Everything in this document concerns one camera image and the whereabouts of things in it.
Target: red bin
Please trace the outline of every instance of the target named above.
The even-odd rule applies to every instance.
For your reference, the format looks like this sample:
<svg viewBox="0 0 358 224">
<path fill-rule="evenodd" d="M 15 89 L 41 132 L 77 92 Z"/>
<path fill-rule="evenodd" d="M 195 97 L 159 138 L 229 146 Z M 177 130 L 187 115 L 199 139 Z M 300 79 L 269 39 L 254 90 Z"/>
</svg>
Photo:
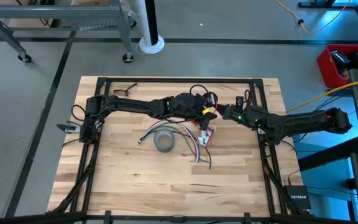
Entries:
<svg viewBox="0 0 358 224">
<path fill-rule="evenodd" d="M 358 44 L 330 44 L 327 45 L 323 53 L 317 58 L 318 67 L 323 76 L 324 83 L 328 88 L 337 88 L 349 83 L 349 77 L 339 74 L 331 52 L 337 50 L 352 58 L 354 53 L 358 52 Z"/>
</svg>

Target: wooden tabletop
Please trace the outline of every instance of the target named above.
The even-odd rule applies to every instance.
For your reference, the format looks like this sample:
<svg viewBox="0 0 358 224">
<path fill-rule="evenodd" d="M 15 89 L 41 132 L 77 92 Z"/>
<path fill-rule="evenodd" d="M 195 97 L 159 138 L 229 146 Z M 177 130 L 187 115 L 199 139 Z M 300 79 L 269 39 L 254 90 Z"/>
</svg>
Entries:
<svg viewBox="0 0 358 224">
<path fill-rule="evenodd" d="M 97 77 L 81 78 L 75 104 L 85 107 L 86 99 L 94 95 L 96 81 Z M 113 89 L 126 89 L 131 84 L 133 82 L 113 83 L 111 92 Z M 189 91 L 193 84 L 138 83 L 129 98 L 149 101 L 176 96 Z M 220 104 L 233 104 L 236 96 L 244 95 L 248 88 L 247 84 L 241 83 L 203 85 L 218 95 Z M 285 114 L 278 79 L 265 78 L 264 85 L 269 111 Z M 195 88 L 193 93 L 202 94 L 203 91 Z M 83 117 L 80 110 L 75 110 L 75 113 Z M 256 132 L 233 121 L 224 121 L 218 115 L 218 119 L 210 123 L 216 127 L 216 132 L 208 147 L 213 162 L 209 170 L 209 164 L 195 162 L 180 135 L 175 135 L 175 147 L 168 153 L 156 150 L 152 134 L 138 144 L 141 135 L 155 122 L 147 115 L 126 112 L 111 113 L 106 118 L 89 214 L 103 215 L 105 210 L 111 210 L 112 215 L 235 217 L 249 212 L 253 217 L 269 216 Z M 197 126 L 192 123 L 184 125 L 195 136 L 198 135 Z M 77 134 L 68 134 L 65 141 L 76 138 Z M 292 143 L 291 138 L 286 138 L 286 141 Z M 282 181 L 286 184 L 288 175 L 299 169 L 298 160 L 290 146 L 281 144 L 276 149 Z M 79 142 L 63 148 L 48 210 L 54 209 L 73 187 L 81 151 L 82 143 Z M 208 160 L 204 149 L 201 153 L 202 158 Z M 299 172 L 291 175 L 291 182 L 293 185 L 302 184 Z M 84 187 L 78 208 L 82 205 L 83 192 Z M 273 197 L 279 212 L 274 187 Z"/>
</svg>

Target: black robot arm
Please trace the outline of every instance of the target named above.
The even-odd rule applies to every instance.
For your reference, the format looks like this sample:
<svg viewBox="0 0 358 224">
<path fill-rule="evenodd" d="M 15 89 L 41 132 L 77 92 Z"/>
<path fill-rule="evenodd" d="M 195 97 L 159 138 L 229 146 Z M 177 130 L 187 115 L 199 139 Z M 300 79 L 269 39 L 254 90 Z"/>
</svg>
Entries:
<svg viewBox="0 0 358 224">
<path fill-rule="evenodd" d="M 80 131 L 80 141 L 94 143 L 95 131 L 99 124 L 115 111 L 142 113 L 155 119 L 181 118 L 184 121 L 194 121 L 200 124 L 201 130 L 206 130 L 209 121 L 217 116 L 205 109 L 215 106 L 217 100 L 214 93 L 204 95 L 181 93 L 175 97 L 169 96 L 152 101 L 132 100 L 118 96 L 108 98 L 94 96 L 86 100 L 85 119 Z"/>
<path fill-rule="evenodd" d="M 223 119 L 231 119 L 254 131 L 264 133 L 264 139 L 268 144 L 280 144 L 285 136 L 294 134 L 314 131 L 344 134 L 352 128 L 347 113 L 337 108 L 280 116 L 256 105 L 243 109 L 242 105 L 218 104 L 217 111 Z"/>
</svg>

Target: concrete floor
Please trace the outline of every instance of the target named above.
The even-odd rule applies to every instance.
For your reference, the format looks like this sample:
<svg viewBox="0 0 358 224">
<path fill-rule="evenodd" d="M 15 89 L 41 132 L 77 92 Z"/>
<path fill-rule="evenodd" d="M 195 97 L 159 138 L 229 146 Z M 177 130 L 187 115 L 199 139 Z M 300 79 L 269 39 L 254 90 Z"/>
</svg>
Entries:
<svg viewBox="0 0 358 224">
<path fill-rule="evenodd" d="M 299 13 L 310 29 L 322 26 L 337 13 L 297 9 L 292 0 L 282 2 Z M 345 11 L 327 29 L 313 35 L 305 34 L 274 1 L 158 0 L 156 10 L 159 33 L 166 38 L 358 40 L 358 17 L 353 10 Z M 69 33 L 14 35 L 68 37 Z M 131 36 L 140 37 L 139 30 L 135 28 Z M 117 33 L 84 32 L 77 37 L 117 37 Z M 0 42 L 0 217 L 9 202 L 65 43 L 22 45 L 34 63 L 22 64 L 15 51 Z M 316 63 L 323 50 L 324 46 L 307 45 L 166 44 L 157 55 L 136 55 L 134 63 L 124 64 L 122 44 L 74 43 L 16 215 L 45 212 L 64 140 L 56 124 L 70 117 L 81 76 L 275 77 L 280 80 L 285 106 L 291 108 L 325 92 Z M 298 112 L 313 110 L 323 101 Z M 348 113 L 354 111 L 351 98 L 338 100 L 332 106 L 340 106 Z M 332 138 L 341 142 L 355 134 L 357 127 L 355 132 Z M 315 139 L 317 135 L 308 136 L 305 143 L 329 147 Z"/>
</svg>

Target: roll of tape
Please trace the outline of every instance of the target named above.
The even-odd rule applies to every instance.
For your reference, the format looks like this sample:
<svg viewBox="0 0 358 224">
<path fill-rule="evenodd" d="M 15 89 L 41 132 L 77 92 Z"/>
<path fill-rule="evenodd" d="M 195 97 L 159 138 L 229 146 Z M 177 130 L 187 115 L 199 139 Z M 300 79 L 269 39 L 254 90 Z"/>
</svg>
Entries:
<svg viewBox="0 0 358 224">
<path fill-rule="evenodd" d="M 175 146 L 175 137 L 173 132 L 168 129 L 160 129 L 154 134 L 154 144 L 155 147 L 160 152 L 169 152 Z"/>
</svg>

